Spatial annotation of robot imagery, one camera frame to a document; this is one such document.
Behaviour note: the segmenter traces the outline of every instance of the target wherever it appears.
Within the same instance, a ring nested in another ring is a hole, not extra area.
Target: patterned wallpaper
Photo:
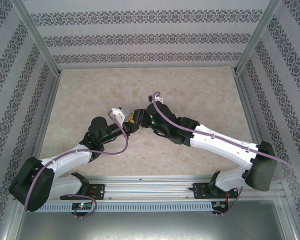
[[[55,76],[8,0],[0,0],[0,229],[8,187],[33,154]]]
[[[235,66],[269,0],[25,0],[60,69]]]
[[[259,134],[295,169],[283,184],[300,233],[300,0],[281,2],[241,77]]]

